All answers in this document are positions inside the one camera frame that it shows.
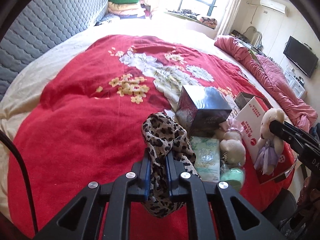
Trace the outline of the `person's right hand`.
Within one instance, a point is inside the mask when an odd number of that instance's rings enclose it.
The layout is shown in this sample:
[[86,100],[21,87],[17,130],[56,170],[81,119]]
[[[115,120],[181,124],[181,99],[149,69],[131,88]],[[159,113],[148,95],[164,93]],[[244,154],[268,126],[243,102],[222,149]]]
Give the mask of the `person's right hand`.
[[319,189],[316,186],[319,186],[319,178],[313,174],[308,176],[304,180],[297,202],[298,210],[303,215],[312,214],[313,220],[319,215]]

